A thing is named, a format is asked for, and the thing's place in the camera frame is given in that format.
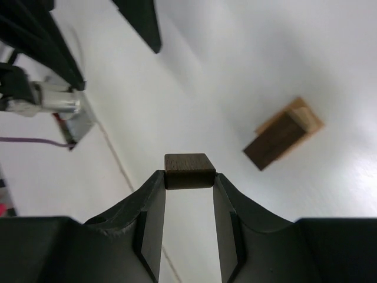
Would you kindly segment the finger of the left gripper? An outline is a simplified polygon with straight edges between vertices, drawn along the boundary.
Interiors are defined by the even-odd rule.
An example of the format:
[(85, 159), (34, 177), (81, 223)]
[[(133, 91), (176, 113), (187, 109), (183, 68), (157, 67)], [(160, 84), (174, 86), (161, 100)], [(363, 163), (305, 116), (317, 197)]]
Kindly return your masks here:
[(158, 54), (162, 41), (154, 1), (113, 0), (113, 3), (142, 40)]

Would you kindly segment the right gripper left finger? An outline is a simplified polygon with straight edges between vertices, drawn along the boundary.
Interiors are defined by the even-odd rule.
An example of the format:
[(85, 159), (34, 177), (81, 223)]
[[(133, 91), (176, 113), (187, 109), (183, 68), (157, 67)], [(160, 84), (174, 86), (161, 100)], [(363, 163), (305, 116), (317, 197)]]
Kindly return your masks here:
[(157, 282), (164, 172), (79, 223), (69, 217), (1, 219), (2, 282)]

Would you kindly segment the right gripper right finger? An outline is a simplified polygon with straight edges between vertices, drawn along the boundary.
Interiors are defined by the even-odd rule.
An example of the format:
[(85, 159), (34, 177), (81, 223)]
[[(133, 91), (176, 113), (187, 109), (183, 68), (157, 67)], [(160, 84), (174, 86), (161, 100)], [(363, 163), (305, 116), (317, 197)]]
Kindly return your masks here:
[(376, 219), (290, 222), (223, 174), (216, 175), (213, 199), (223, 282), (376, 281)]

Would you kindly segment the small dark wood cube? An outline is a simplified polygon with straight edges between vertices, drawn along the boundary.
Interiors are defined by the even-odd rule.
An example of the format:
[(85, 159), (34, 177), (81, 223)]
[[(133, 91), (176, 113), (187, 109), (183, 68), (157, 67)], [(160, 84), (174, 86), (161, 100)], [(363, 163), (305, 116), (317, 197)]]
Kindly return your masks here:
[(164, 156), (164, 182), (168, 190), (202, 189), (214, 185), (216, 169), (204, 153)]

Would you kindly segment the dark wood arch block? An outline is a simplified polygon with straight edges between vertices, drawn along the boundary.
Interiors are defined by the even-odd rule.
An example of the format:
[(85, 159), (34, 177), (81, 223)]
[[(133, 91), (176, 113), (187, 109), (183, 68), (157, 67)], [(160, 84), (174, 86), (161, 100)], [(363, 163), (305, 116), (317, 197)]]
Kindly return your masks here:
[(290, 116), (290, 112), (285, 112), (243, 152), (260, 171), (263, 171), (306, 133)]

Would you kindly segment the light brown block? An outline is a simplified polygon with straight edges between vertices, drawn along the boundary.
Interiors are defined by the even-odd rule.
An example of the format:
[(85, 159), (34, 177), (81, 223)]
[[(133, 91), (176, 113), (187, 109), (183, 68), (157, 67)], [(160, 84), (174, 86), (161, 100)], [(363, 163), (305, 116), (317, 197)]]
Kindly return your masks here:
[(290, 116), (307, 133), (314, 132), (318, 127), (314, 116), (307, 107), (299, 107), (290, 110)]

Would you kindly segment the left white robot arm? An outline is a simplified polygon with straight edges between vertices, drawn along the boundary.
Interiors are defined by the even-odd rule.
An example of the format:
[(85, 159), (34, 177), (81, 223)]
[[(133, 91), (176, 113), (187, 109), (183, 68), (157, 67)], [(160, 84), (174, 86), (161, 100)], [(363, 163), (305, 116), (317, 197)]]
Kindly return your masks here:
[(1, 110), (23, 115), (120, 108), (163, 45), (154, 1), (2, 1), (1, 42)]

